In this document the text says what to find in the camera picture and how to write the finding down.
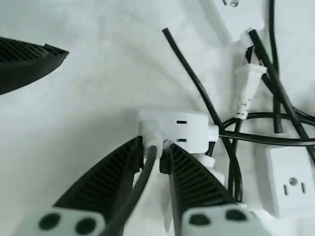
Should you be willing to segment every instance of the white power plug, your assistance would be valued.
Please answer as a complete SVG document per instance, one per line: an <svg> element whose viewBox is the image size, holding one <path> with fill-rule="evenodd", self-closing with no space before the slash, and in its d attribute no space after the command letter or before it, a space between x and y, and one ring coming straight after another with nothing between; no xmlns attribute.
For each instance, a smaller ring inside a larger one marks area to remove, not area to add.
<svg viewBox="0 0 315 236"><path fill-rule="evenodd" d="M263 207L275 217L314 210L315 186L304 147L262 146L255 160Z"/></svg>
<svg viewBox="0 0 315 236"><path fill-rule="evenodd" d="M250 29L265 27L254 0L201 0L211 24L224 42L237 42Z"/></svg>
<svg viewBox="0 0 315 236"><path fill-rule="evenodd" d="M152 108L141 108L138 111L139 123L158 121L161 123L164 140L174 142L188 153L205 153L209 148L209 142L216 142L219 139L219 128L215 125L209 126L206 114Z"/></svg>
<svg viewBox="0 0 315 236"><path fill-rule="evenodd" d="M235 118L247 119L251 99L255 96L261 76L267 72L265 66L245 64L235 71L237 110Z"/></svg>

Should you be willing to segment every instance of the outlet socket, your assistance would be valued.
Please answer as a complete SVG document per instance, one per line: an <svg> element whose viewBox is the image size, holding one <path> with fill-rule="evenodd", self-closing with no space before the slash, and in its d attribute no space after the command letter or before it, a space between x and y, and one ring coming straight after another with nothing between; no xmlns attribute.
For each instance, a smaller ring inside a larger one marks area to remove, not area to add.
<svg viewBox="0 0 315 236"><path fill-rule="evenodd" d="M249 29L262 30L265 22L254 0L200 0L223 42L237 42Z"/></svg>
<svg viewBox="0 0 315 236"><path fill-rule="evenodd" d="M209 128L209 118L198 112L176 112L163 109L138 109L139 121L158 120L162 124L163 138L168 139L188 153L205 153L210 141L217 141L219 129ZM209 130L214 133L210 140Z"/></svg>
<svg viewBox="0 0 315 236"><path fill-rule="evenodd" d="M255 167L260 199L266 211L279 218L314 210L314 178L306 148L258 148Z"/></svg>

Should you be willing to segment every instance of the white fabric surface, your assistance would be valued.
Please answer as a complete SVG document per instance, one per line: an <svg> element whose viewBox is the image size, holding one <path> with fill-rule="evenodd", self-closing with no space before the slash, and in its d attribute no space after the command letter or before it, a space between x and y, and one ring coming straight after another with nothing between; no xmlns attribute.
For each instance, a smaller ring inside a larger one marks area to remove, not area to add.
<svg viewBox="0 0 315 236"><path fill-rule="evenodd" d="M312 0L277 1L281 79L295 106L315 114ZM264 1L257 1L263 7ZM0 234L23 215L53 204L85 171L134 134L134 108L206 112L190 78L161 30L169 27L183 54L225 120L232 116L233 71L242 57L223 46L198 1L2 0L0 35L68 50L45 78L0 96ZM253 110L269 111L263 84ZM295 135L289 123L287 133ZM247 121L243 131L272 132L271 120ZM310 135L312 128L307 127ZM238 157L245 201L277 236L312 235L315 215L276 220L261 209L253 170L254 145L241 142ZM219 143L214 157L227 171ZM158 166L125 235L165 235L168 180Z"/></svg>

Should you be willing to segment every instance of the outlet slot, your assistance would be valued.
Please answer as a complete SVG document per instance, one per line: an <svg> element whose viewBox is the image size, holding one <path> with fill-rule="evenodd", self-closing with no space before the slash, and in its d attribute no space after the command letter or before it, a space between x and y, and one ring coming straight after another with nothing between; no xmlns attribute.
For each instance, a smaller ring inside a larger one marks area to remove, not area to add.
<svg viewBox="0 0 315 236"><path fill-rule="evenodd" d="M306 193L306 189L305 189L305 184L304 183L301 183L301 187L302 187L302 192Z"/></svg>
<svg viewBox="0 0 315 236"><path fill-rule="evenodd" d="M177 120L177 124L187 124L187 120Z"/></svg>
<svg viewBox="0 0 315 236"><path fill-rule="evenodd" d="M284 185L283 188L284 188L284 194L287 196L288 193L287 193L287 187L286 187L286 185Z"/></svg>
<svg viewBox="0 0 315 236"><path fill-rule="evenodd" d="M185 142L187 142L187 139L177 139L176 141L180 142L180 143L185 143Z"/></svg>

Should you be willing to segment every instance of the black power cable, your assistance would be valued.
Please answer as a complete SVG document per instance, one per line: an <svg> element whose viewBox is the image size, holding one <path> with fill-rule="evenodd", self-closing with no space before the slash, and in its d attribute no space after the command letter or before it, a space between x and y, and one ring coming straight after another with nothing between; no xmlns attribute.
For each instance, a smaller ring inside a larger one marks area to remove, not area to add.
<svg viewBox="0 0 315 236"><path fill-rule="evenodd" d="M269 60L269 57L267 55L267 52L264 48L264 46L262 45L262 42L257 34L257 32L255 30L252 30L249 32L250 38L252 39L252 42L254 43L255 46L255 51L256 51L256 55L258 57L258 59L260 59L262 61L262 63L267 67L267 71L268 74L270 76L271 82L274 85L275 90L277 91L277 98L280 99L280 101L282 102L285 111L287 112L287 114L290 116L290 120L294 126L294 128L296 129L297 133L299 134L299 136L306 140L309 139L306 131L304 130L302 123L298 117L298 115L296 114L291 101L288 97L288 95L286 94L284 87L278 77L278 73L276 71L276 69L274 68L274 66L272 65L272 63ZM307 147L307 150L313 160L313 162L315 163L315 148L314 147Z"/></svg>
<svg viewBox="0 0 315 236"><path fill-rule="evenodd" d="M239 133L241 131L241 127L242 127L242 120L241 119L236 119L234 132L235 133ZM237 139L233 139L232 147L234 149L235 154L236 154L236 150L237 150L237 145L238 145L238 140ZM234 172L233 172L232 163L229 164L229 168L228 168L228 184L227 184L227 186L228 186L227 189L229 189L230 193L233 194Z"/></svg>
<svg viewBox="0 0 315 236"><path fill-rule="evenodd" d="M186 61L186 59L184 58L184 56L181 53L181 51L179 50L179 48L177 47L170 31L168 30L168 28L165 28L162 30L162 32L164 33L165 38L167 39L169 45L173 49L178 60L181 62L184 69L189 74L191 80L194 82L195 86L197 87L197 89L198 89L203 101L205 102L206 107L207 107L215 125L217 125L220 130L224 130L224 125L222 124L222 122L221 122L221 120L220 120L220 118L216 112L216 109L214 108L205 88L203 87L202 83L200 82L200 80L198 79L198 77L196 76L196 74L194 73L194 71L192 70L192 68L190 67L190 65ZM237 157L234 153L234 149L233 149L232 144L230 143L229 139L228 138L222 138L222 141L223 141L224 147L226 149L226 152L229 156L230 162L232 163L233 172L235 174L235 199L237 201L241 202L242 198L243 198L243 183L242 183L242 174L241 174L240 166L239 166Z"/></svg>
<svg viewBox="0 0 315 236"><path fill-rule="evenodd" d="M115 215L114 219L106 225L105 230L100 234L100 236L115 236L125 225L126 221L130 217L133 209L137 205L142 192L148 182L149 176L151 174L155 159L157 157L157 147L149 147L146 153L147 162L143 167L141 175L130 193L130 196L125 201L124 205L121 207L119 212Z"/></svg>
<svg viewBox="0 0 315 236"><path fill-rule="evenodd" d="M220 138L238 139L242 141L267 144L267 145L277 145L277 146L288 146L288 147L308 147L315 145L315 139L285 139L276 138L255 134L244 134L235 133L231 131L222 130L220 131Z"/></svg>
<svg viewBox="0 0 315 236"><path fill-rule="evenodd" d="M281 113L280 117L281 117L281 119L290 120L290 117L288 114ZM247 116L247 119L258 119L258 118L273 118L273 113L271 113L271 112L253 112L253 113L249 113ZM228 119L227 121L225 121L223 123L225 129L227 127L230 127L231 125L235 124L237 120L238 119L236 119L236 118L231 118L231 119ZM306 117L300 117L300 120L303 124L308 124L308 125L315 127L315 121L313 121L311 119L308 119Z"/></svg>
<svg viewBox="0 0 315 236"><path fill-rule="evenodd" d="M278 73L278 76L280 77L278 50L277 50L276 36L275 36L275 0L269 1L269 37L270 37L273 65ZM273 105L274 105L274 130L275 130L275 133L282 133L283 129L282 129L281 118L280 118L281 102L278 100L276 96L274 96Z"/></svg>

